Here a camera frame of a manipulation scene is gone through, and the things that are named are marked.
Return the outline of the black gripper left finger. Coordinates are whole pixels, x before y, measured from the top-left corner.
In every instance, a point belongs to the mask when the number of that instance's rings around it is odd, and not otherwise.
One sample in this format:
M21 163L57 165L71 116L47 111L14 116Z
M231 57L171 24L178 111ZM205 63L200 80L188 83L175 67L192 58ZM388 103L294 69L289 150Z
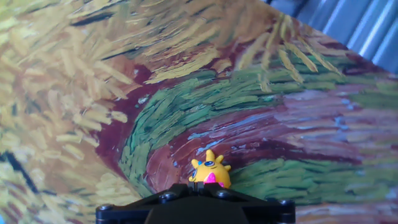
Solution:
M110 203L96 208L96 224L145 223L150 211L158 205L164 205L174 200L193 195L196 183L173 184L171 188L140 199L128 205L113 205Z

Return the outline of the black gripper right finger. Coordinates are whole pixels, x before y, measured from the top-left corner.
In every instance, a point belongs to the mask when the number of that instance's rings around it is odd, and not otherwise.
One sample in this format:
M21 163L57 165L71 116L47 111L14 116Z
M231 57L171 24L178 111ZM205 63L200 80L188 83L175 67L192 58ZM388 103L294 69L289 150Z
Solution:
M267 198L261 200L234 190L223 188L220 184L196 183L198 196L215 199L222 211L238 210L248 223L296 223L296 206L292 200Z

